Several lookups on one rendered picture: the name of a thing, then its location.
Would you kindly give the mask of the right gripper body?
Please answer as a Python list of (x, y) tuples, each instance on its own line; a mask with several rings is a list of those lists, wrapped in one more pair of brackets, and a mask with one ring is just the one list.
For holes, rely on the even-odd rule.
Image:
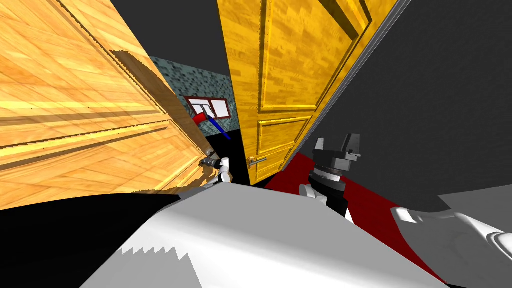
[(351, 163), (356, 162), (360, 157), (361, 154), (354, 153), (352, 150), (313, 150), (313, 161), (317, 166), (341, 171), (348, 171)]

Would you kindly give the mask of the red and blue object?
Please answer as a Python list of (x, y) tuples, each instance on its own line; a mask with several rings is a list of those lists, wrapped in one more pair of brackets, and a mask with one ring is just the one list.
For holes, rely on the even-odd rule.
[(199, 126), (200, 123), (203, 123), (205, 121), (210, 122), (219, 132), (222, 134), (226, 139), (231, 140), (228, 133), (220, 126), (220, 124), (211, 116), (207, 115), (205, 112), (201, 112), (197, 115), (195, 115), (192, 120), (194, 123)]

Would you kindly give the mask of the red framed window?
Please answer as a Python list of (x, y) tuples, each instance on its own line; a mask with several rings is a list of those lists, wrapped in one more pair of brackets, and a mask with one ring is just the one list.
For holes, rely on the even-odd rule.
[(214, 119), (229, 119), (232, 116), (225, 98), (185, 96), (184, 99), (192, 117), (203, 113)]

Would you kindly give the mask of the yellow wooden door leaf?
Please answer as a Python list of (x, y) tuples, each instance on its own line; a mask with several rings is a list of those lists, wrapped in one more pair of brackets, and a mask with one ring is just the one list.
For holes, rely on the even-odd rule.
[(251, 184), (279, 172), (399, 0), (217, 0)]

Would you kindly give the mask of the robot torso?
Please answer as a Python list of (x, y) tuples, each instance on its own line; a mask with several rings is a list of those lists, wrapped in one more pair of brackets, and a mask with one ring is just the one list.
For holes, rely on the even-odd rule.
[(80, 288), (447, 288), (314, 198), (221, 183), (155, 213)]

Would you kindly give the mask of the pale wooden door leaf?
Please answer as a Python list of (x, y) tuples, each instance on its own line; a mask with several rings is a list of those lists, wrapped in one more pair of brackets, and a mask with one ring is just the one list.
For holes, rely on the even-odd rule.
[(0, 210), (183, 192), (211, 151), (111, 0), (0, 0)]

